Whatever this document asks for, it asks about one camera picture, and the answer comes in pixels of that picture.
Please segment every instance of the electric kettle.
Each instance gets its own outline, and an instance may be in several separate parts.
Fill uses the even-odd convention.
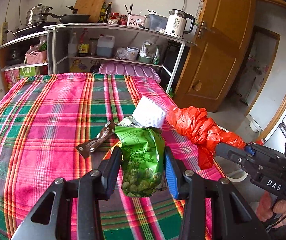
[[[177,38],[183,38],[184,33],[191,33],[194,27],[195,18],[193,15],[187,14],[184,11],[173,9],[169,11],[170,16],[166,24],[165,34]],[[191,26],[188,31],[185,31],[186,19],[191,19]]]

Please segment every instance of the door panel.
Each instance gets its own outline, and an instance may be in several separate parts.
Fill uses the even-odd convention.
[[[195,35],[198,46],[189,52],[174,101],[181,108],[192,105],[214,112],[243,60],[252,32],[255,0],[205,2],[202,21],[207,28]]]

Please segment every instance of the plaid tablecloth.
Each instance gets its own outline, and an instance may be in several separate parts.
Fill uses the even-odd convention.
[[[152,79],[121,75],[59,74],[18,82],[0,102],[0,238],[11,238],[29,210],[57,177],[76,179],[97,168],[116,138],[83,159],[75,146],[93,138],[110,119],[131,115],[142,96],[165,110],[173,101]],[[167,122],[163,137],[175,157],[205,178],[218,180],[222,171],[200,171],[197,146],[178,135]],[[117,189],[100,201],[106,240],[173,239],[179,235],[184,201],[168,191],[151,198],[129,198]],[[76,201],[72,238],[76,239]],[[206,201],[206,239],[210,239],[211,208]]]

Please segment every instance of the yellow label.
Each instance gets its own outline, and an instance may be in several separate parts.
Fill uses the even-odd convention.
[[[78,44],[77,45],[77,52],[80,54],[86,54],[89,52],[89,44]]]

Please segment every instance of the brown wrapper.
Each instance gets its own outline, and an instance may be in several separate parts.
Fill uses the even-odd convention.
[[[81,143],[80,145],[76,146],[75,148],[78,152],[83,156],[83,158],[87,158],[93,153],[100,145],[111,135],[114,134],[115,123],[113,120],[108,121],[100,133],[96,135],[94,139],[88,140],[87,142]]]

